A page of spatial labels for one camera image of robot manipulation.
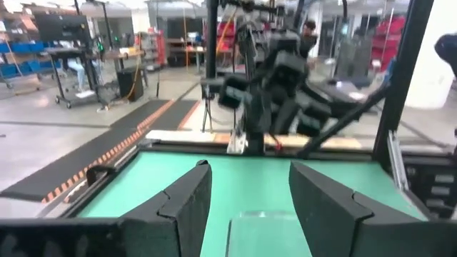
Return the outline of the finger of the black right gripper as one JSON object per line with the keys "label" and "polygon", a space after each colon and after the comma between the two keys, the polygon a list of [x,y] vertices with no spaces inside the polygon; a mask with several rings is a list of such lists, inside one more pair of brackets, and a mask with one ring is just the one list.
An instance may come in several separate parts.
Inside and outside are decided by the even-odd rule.
{"label": "finger of the black right gripper", "polygon": [[273,133],[279,135],[288,134],[296,113],[297,103],[294,100],[285,101],[278,111],[273,125]]}
{"label": "finger of the black right gripper", "polygon": [[248,107],[248,132],[266,133],[271,125],[271,96],[264,91],[253,94]]}

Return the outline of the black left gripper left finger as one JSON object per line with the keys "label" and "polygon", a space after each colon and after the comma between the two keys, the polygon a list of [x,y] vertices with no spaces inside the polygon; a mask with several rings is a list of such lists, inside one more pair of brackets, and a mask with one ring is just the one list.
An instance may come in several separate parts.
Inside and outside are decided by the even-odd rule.
{"label": "black left gripper left finger", "polygon": [[209,217],[212,170],[200,160],[125,213],[125,257],[199,257]]}

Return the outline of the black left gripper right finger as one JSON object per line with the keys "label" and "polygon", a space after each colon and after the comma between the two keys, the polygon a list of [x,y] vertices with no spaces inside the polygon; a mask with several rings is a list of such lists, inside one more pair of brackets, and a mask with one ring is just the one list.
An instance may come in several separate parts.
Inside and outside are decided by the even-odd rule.
{"label": "black left gripper right finger", "polygon": [[296,161],[289,187],[313,257],[428,257],[419,219]]}

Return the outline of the person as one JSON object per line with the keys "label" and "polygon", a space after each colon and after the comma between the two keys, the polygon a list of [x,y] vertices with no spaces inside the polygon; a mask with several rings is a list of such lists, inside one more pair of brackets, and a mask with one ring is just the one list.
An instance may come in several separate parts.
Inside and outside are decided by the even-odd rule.
{"label": "person", "polygon": [[79,98],[86,97],[86,89],[84,87],[84,78],[85,78],[85,69],[83,65],[77,61],[76,59],[69,59],[68,60],[68,67],[76,72],[77,81],[79,85],[79,92],[76,94]]}
{"label": "person", "polygon": [[315,29],[316,22],[314,20],[307,20],[303,25],[300,53],[305,59],[308,58],[310,50],[317,43],[318,36],[314,33]]}

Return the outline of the clear plastic container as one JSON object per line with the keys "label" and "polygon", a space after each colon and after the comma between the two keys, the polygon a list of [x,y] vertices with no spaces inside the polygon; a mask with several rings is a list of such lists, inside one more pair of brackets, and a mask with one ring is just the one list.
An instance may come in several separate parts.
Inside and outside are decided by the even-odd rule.
{"label": "clear plastic container", "polygon": [[296,214],[247,211],[228,225],[225,257],[312,257]]}

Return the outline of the green table mat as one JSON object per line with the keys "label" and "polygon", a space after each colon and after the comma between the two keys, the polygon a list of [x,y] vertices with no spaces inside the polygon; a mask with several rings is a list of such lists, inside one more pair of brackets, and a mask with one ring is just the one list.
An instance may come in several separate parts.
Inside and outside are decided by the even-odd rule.
{"label": "green table mat", "polygon": [[[211,207],[201,257],[223,257],[229,221],[246,211],[293,212],[290,161],[167,152],[141,152],[92,200],[80,217],[119,217],[184,175],[197,161],[212,168]],[[306,161],[314,170],[420,220],[425,216],[373,162]]]}

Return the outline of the black hazard-striped floor mat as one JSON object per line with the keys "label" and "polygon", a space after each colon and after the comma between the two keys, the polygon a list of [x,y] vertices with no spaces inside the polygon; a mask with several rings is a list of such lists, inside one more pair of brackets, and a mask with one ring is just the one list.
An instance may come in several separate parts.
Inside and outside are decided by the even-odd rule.
{"label": "black hazard-striped floor mat", "polygon": [[48,203],[85,177],[92,166],[104,164],[138,141],[175,104],[153,100],[110,125],[108,131],[48,166],[0,192],[1,197]]}
{"label": "black hazard-striped floor mat", "polygon": [[190,142],[179,139],[186,131],[184,126],[199,107],[200,101],[167,101],[147,116],[138,126],[136,145],[145,151],[184,152]]}

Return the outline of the red tool cabinet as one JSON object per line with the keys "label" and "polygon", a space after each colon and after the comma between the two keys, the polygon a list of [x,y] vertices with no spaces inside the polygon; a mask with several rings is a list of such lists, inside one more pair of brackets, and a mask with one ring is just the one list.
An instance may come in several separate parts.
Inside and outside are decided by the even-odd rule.
{"label": "red tool cabinet", "polygon": [[397,54],[406,18],[403,15],[393,15],[383,19],[375,28],[372,37],[371,60],[381,63],[380,71],[384,72]]}

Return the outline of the black control box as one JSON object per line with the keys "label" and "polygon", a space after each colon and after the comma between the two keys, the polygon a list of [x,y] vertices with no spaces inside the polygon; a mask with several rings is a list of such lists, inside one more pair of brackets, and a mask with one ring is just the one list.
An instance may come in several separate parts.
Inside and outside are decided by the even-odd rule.
{"label": "black control box", "polygon": [[404,158],[411,193],[433,218],[452,219],[457,207],[457,162],[452,157]]}

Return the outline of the black waste bin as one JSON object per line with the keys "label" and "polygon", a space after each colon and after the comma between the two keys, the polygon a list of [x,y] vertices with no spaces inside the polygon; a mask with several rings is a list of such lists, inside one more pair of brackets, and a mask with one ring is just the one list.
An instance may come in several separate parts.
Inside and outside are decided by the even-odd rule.
{"label": "black waste bin", "polygon": [[135,102],[144,94],[141,69],[128,67],[116,73],[119,84],[119,95],[123,99]]}

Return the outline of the blue storage bins shelf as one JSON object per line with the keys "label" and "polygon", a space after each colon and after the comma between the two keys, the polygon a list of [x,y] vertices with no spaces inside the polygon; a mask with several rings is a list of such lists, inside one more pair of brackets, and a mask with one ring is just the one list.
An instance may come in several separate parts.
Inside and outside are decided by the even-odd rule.
{"label": "blue storage bins shelf", "polygon": [[[0,41],[0,75],[5,79],[31,74],[47,74],[53,72],[51,57],[45,52],[47,43],[37,41],[34,43],[9,44]],[[61,62],[55,61],[54,66],[61,68]]]}

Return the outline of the black aluminium table frame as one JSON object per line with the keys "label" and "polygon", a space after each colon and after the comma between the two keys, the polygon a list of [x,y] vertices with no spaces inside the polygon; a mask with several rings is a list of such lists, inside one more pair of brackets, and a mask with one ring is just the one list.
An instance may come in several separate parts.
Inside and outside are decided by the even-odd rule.
{"label": "black aluminium table frame", "polygon": [[[433,3],[436,0],[411,0],[408,6],[406,19],[406,30],[403,34],[404,40],[400,45],[398,61],[391,72],[389,86],[381,93],[367,100],[362,106],[354,108],[348,117],[337,122],[327,130],[321,137],[311,140],[302,147],[291,147],[282,153],[269,151],[264,155],[248,152],[229,154],[225,152],[225,144],[210,143],[208,141],[190,142],[190,149],[184,152],[171,151],[148,151],[184,153],[199,155],[235,156],[235,157],[256,157],[256,158],[286,158],[290,161],[355,161],[373,162],[378,164],[385,173],[392,179],[396,189],[402,193],[426,218],[435,219],[425,214],[426,208],[411,193],[406,177],[404,158],[408,156],[443,156],[452,157],[457,162],[457,153],[410,153],[402,156],[395,156],[393,150],[398,146],[398,140],[394,138],[393,131],[400,124],[400,114],[406,102],[406,92],[413,79],[413,72],[418,58],[421,54],[419,45],[423,42],[423,35],[426,32],[426,22],[429,20]],[[355,117],[367,111],[377,104],[381,99],[386,101],[386,107],[381,114],[381,121],[378,127],[374,148],[372,151],[357,150],[350,148],[323,149],[322,144],[335,139],[336,134],[346,128]],[[133,159],[145,150],[138,146],[130,146],[122,151],[114,160],[114,164],[104,163],[92,166],[86,171],[85,177],[71,185],[53,201],[49,202],[39,215],[45,218],[72,217],[79,213],[101,193],[115,177],[126,168]]]}

